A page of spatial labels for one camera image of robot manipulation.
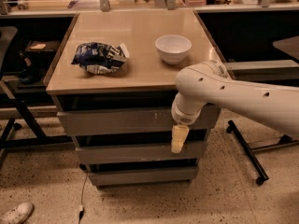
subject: drawer front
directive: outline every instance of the drawer front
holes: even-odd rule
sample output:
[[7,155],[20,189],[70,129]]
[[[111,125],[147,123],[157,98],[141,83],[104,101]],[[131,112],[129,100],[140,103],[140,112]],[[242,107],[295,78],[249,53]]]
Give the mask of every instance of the drawer front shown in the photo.
[[89,178],[95,186],[119,184],[138,184],[153,182],[169,182],[193,180],[198,173],[198,167],[163,168],[149,170],[131,170],[118,172],[90,173]]
[[[219,114],[206,105],[191,128],[213,128]],[[175,124],[168,107],[59,112],[58,118],[69,136],[171,131]]]
[[85,165],[145,161],[178,161],[199,159],[206,150],[206,142],[186,143],[179,154],[171,152],[168,144],[140,144],[103,147],[77,147],[80,162]]

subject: black cable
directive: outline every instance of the black cable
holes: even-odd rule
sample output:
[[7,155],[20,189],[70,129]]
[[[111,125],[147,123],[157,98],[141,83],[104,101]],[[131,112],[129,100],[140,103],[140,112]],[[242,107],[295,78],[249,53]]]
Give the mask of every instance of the black cable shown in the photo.
[[84,180],[83,187],[82,187],[82,192],[81,192],[81,204],[79,206],[79,212],[78,212],[78,224],[80,224],[80,222],[81,222],[81,220],[84,216],[83,194],[84,194],[84,188],[85,188],[87,176],[88,176],[88,172],[86,172],[85,180]]

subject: white bowl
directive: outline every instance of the white bowl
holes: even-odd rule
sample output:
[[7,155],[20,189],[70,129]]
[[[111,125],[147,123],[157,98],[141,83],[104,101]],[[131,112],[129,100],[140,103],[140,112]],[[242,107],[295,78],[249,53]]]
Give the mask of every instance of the white bowl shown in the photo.
[[169,64],[180,63],[192,47],[191,41],[181,35],[161,36],[155,45],[161,59]]

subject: cabinet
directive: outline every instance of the cabinet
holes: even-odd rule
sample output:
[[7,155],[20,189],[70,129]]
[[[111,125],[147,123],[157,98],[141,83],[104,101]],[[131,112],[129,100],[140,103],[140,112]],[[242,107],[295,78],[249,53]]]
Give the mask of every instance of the cabinet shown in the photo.
[[[159,58],[154,42],[165,34],[184,35],[192,41],[192,51],[182,63],[168,65]],[[71,64],[77,46],[86,41],[113,46],[123,42],[130,57],[115,74],[89,74]],[[78,15],[47,93],[95,186],[196,177],[220,109],[206,105],[183,150],[173,154],[171,104],[177,94],[177,72],[209,59],[219,57],[191,9]]]

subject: crumpled plastic bag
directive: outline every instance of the crumpled plastic bag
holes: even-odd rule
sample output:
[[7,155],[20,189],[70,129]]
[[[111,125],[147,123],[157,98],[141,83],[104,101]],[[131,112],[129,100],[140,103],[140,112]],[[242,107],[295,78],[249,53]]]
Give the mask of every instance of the crumpled plastic bag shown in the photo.
[[78,64],[92,74],[103,75],[117,72],[128,57],[129,52],[123,43],[113,47],[89,42],[77,47],[72,64]]

